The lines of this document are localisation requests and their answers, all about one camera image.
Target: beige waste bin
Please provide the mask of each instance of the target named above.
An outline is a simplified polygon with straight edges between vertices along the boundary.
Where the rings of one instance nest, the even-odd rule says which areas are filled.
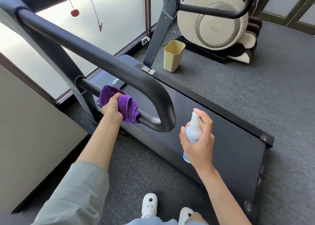
[[[183,52],[185,49],[185,44],[183,42],[172,40],[166,47],[164,47],[164,69],[169,72],[174,72],[183,57]]]

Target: person's left hand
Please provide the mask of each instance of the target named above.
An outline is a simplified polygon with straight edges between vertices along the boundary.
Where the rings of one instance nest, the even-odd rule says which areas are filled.
[[[113,119],[114,121],[121,122],[123,120],[123,115],[118,111],[118,98],[123,94],[116,93],[111,97],[106,105],[102,107],[102,113],[104,117],[108,119]]]

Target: white pump cap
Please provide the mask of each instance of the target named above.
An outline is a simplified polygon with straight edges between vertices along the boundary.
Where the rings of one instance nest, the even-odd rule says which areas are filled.
[[[199,115],[197,115],[195,112],[192,112],[189,127],[194,131],[199,131]]]

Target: spray bottle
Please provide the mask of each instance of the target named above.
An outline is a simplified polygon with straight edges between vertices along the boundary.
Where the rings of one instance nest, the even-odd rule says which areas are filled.
[[[201,133],[202,131],[199,127],[199,115],[197,115],[195,112],[192,112],[190,125],[186,128],[186,137],[191,143],[195,143],[199,140]],[[190,163],[185,153],[183,158],[187,163]]]

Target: white shoe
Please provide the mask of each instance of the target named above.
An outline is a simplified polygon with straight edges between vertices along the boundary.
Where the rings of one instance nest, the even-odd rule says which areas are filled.
[[[154,217],[157,215],[157,196],[154,193],[148,193],[143,198],[141,218]]]
[[[183,207],[179,213],[178,225],[185,225],[185,222],[193,213],[192,209]]]

